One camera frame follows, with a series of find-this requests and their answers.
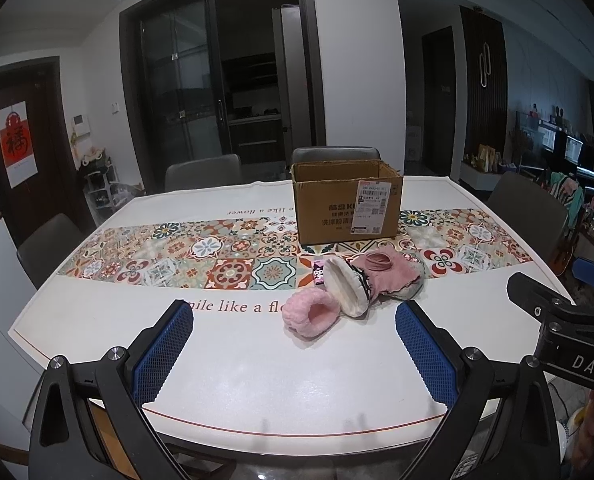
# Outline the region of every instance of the glass sliding door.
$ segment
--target glass sliding door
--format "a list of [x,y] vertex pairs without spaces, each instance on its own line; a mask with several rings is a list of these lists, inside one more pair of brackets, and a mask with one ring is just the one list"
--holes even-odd
[[211,0],[190,0],[142,20],[151,108],[146,136],[159,189],[168,166],[231,152],[210,6]]

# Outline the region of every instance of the tile pattern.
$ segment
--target tile pattern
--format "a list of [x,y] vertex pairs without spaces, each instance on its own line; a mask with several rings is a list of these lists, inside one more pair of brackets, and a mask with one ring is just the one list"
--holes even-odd
[[401,211],[397,236],[338,244],[299,244],[293,217],[165,222],[95,234],[59,274],[125,285],[292,289],[314,286],[313,260],[393,246],[425,265],[426,276],[482,272],[530,256],[476,209]]

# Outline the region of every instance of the gray chair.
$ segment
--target gray chair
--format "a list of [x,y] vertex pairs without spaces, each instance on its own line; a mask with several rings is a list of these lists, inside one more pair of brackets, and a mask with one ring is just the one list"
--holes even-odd
[[243,184],[239,156],[215,156],[173,164],[166,170],[166,191]]
[[552,258],[564,229],[568,211],[545,189],[526,177],[506,172],[487,202],[546,263]]
[[17,249],[17,259],[39,288],[85,236],[64,213],[52,217]]
[[379,160],[377,148],[368,146],[312,146],[296,148],[293,162],[317,162],[320,160]]

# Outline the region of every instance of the screw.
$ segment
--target screw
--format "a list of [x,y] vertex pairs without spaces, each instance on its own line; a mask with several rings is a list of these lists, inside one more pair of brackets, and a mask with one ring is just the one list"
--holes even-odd
[[118,359],[121,359],[123,357],[124,352],[124,348],[120,346],[113,346],[106,354],[106,357],[108,357],[110,361],[117,361]]
[[63,357],[58,355],[56,357],[53,357],[50,360],[50,368],[61,368],[61,365],[63,364]]
[[531,368],[536,368],[539,366],[539,359],[533,355],[527,355],[526,364],[529,365]]
[[468,348],[464,349],[464,353],[466,357],[471,361],[478,361],[482,358],[482,351],[479,348],[475,348],[474,346],[469,346]]

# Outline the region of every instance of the pink slipper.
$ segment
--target pink slipper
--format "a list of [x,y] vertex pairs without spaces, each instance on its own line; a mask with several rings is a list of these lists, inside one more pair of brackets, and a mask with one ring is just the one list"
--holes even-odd
[[282,309],[283,322],[302,337],[315,337],[328,330],[341,307],[333,295],[309,287],[295,292]]

